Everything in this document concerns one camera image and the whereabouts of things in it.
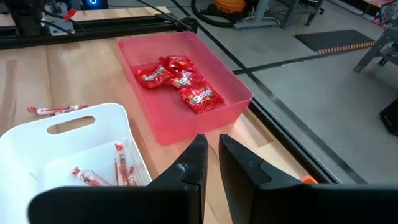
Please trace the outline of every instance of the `red plastic bin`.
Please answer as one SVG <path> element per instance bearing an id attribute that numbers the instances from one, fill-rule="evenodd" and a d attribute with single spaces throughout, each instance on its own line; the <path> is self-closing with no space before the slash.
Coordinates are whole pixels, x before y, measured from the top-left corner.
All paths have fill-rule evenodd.
<path id="1" fill-rule="evenodd" d="M 173 144 L 235 122 L 253 96 L 247 86 L 194 33 L 131 37 L 118 41 L 118 47 L 127 79 L 160 144 Z M 153 67 L 164 55 L 187 55 L 225 103 L 209 112 L 196 114 L 171 85 L 152 90 L 141 87 L 134 72 Z"/>

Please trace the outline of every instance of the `black equipment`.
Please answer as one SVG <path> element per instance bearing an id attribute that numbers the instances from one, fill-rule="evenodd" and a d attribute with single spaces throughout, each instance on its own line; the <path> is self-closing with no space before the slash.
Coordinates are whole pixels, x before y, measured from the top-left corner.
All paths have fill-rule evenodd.
<path id="1" fill-rule="evenodd" d="M 203 223 L 207 156 L 201 134 L 146 187 L 49 190 L 30 203 L 30 223 Z M 398 222 L 396 185 L 303 184 L 226 134 L 219 157 L 235 224 Z"/>
<path id="2" fill-rule="evenodd" d="M 380 112 L 380 119 L 391 134 L 398 136 L 398 99 Z"/>
<path id="3" fill-rule="evenodd" d="M 51 11 L 44 10 L 44 0 L 0 0 L 5 3 L 0 7 L 2 12 L 8 12 L 14 19 L 14 26 L 0 27 L 0 50 L 38 45 L 62 44 L 76 41 L 120 37 L 151 32 L 191 31 L 196 32 L 197 21 L 192 17 L 178 20 L 168 14 L 155 16 L 126 17 L 115 19 L 98 19 L 75 22 L 74 33 L 68 35 L 52 35 L 50 26 L 53 23 L 42 18 L 42 12 L 48 17 L 63 18 L 57 13 L 54 4 Z"/>

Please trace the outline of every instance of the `wooden tabletop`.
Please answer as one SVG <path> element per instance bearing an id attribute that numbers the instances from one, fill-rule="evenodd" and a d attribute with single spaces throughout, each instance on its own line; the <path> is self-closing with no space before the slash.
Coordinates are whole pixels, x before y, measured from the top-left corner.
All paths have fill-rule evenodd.
<path id="1" fill-rule="evenodd" d="M 76 20 L 150 16 L 149 8 L 80 11 Z M 12 25 L 8 16 L 0 26 Z M 134 92 L 118 60 L 117 39 L 0 50 L 0 136 L 18 124 L 41 119 L 27 112 L 30 106 L 123 105 L 137 146 L 152 178 L 156 178 L 191 143 L 192 139 L 170 146 L 158 144 L 142 114 Z M 68 126 L 53 131 L 62 132 Z M 209 142 L 205 223 L 231 223 L 218 163 L 218 136 L 226 133 L 286 173 L 301 178 L 302 166 L 270 131 L 246 110 L 228 126 L 205 133 Z"/>

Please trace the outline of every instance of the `red candy wrapper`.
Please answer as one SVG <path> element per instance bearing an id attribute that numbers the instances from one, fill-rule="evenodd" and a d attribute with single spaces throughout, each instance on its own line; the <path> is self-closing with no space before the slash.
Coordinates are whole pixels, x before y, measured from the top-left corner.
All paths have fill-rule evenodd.
<path id="1" fill-rule="evenodd" d="M 186 70 L 177 72 L 175 77 L 167 80 L 168 83 L 178 89 L 196 85 L 200 81 L 205 81 L 205 78 L 197 73 Z"/>
<path id="2" fill-rule="evenodd" d="M 194 86 L 182 88 L 178 93 L 197 114 L 207 112 L 217 104 L 224 102 L 224 99 L 213 87 L 204 81 Z"/>
<path id="3" fill-rule="evenodd" d="M 136 187 L 137 186 L 137 177 L 134 174 L 134 167 L 131 166 L 129 170 L 129 183 L 130 186 Z"/>
<path id="4" fill-rule="evenodd" d="M 158 87 L 172 77 L 174 77 L 174 74 L 169 72 L 163 65 L 136 72 L 138 82 L 142 87 L 148 89 Z"/>
<path id="5" fill-rule="evenodd" d="M 91 170 L 86 170 L 86 169 L 81 169 L 79 167 L 75 167 L 73 169 L 72 174 L 90 186 L 99 187 L 99 186 L 110 186 L 111 185 L 106 180 L 104 180 L 102 177 L 96 175 Z"/>
<path id="6" fill-rule="evenodd" d="M 197 70 L 193 62 L 186 56 L 169 55 L 159 58 L 163 66 L 177 70 L 187 70 L 194 72 Z"/>
<path id="7" fill-rule="evenodd" d="M 124 146 L 122 144 L 115 144 L 116 147 L 116 168 L 118 186 L 128 186 L 130 185 L 127 177 L 126 160 L 124 158 Z"/>
<path id="8" fill-rule="evenodd" d="M 87 105 L 70 105 L 70 106 L 59 106 L 56 108 L 36 108 L 36 107 L 30 107 L 27 109 L 28 112 L 34 113 L 40 116 L 45 116 L 45 115 L 59 115 L 75 110 L 80 110 L 83 108 L 86 108 Z"/>

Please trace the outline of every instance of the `white plastic bin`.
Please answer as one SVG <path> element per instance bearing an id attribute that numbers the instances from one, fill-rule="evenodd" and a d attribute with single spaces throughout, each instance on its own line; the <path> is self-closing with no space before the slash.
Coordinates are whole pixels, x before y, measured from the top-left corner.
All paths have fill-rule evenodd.
<path id="1" fill-rule="evenodd" d="M 53 125 L 87 116 L 92 124 L 60 134 Z M 126 110 L 105 103 L 16 126 L 0 138 L 0 223 L 28 223 L 27 206 L 39 193 L 56 187 L 85 186 L 72 176 L 75 166 L 91 169 L 117 185 L 114 143 L 125 144 L 126 163 L 136 168 L 137 183 L 151 182 L 132 137 Z"/>

